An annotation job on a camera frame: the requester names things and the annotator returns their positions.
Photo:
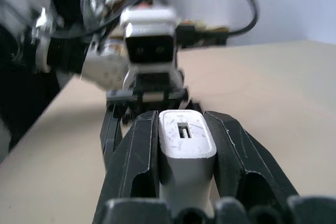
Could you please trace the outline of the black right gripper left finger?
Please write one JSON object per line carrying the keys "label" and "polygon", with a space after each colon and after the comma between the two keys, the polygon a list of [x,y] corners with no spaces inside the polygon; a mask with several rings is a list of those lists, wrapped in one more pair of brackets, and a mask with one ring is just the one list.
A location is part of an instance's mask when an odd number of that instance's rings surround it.
{"label": "black right gripper left finger", "polygon": [[105,203],[118,198],[159,196],[158,111],[139,115],[111,156],[93,223],[102,219]]}

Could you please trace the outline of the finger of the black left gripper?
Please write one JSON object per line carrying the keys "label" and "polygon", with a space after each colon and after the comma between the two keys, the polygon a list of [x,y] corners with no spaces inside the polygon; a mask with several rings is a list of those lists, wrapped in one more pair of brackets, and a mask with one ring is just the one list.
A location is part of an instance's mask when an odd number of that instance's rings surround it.
{"label": "finger of the black left gripper", "polygon": [[100,141],[105,168],[109,167],[115,148],[122,140],[120,112],[120,108],[107,108],[104,115]]}
{"label": "finger of the black left gripper", "polygon": [[199,101],[195,101],[193,99],[190,99],[190,101],[188,102],[187,106],[186,106],[187,110],[194,110],[197,111],[199,113],[203,113],[203,108],[202,105]]}

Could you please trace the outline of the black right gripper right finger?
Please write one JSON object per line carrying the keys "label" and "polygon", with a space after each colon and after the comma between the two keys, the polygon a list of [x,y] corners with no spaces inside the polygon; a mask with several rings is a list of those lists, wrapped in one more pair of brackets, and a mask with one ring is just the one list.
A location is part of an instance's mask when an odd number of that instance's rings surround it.
{"label": "black right gripper right finger", "polygon": [[271,153],[232,116],[206,111],[204,118],[217,148],[215,182],[220,197],[233,197],[250,210],[277,210],[297,191]]}

